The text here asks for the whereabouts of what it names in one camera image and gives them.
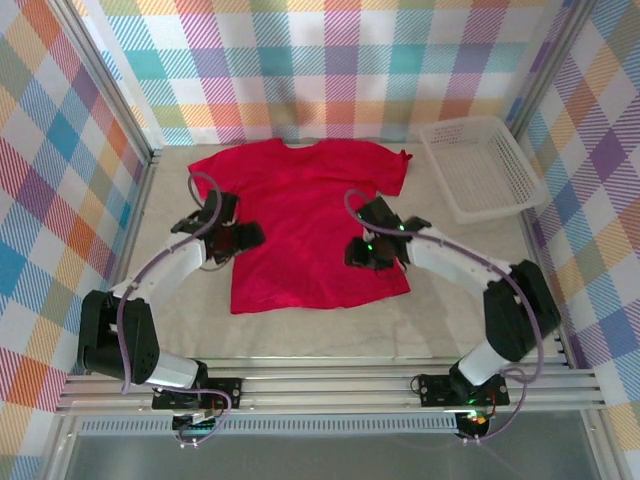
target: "basket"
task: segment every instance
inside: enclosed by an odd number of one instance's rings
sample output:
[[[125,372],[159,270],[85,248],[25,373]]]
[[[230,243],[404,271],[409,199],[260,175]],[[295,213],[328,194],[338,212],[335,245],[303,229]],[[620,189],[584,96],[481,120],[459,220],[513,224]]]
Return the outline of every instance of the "basket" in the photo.
[[[420,132],[458,223],[514,215],[547,195],[522,149],[497,117],[465,117]]]

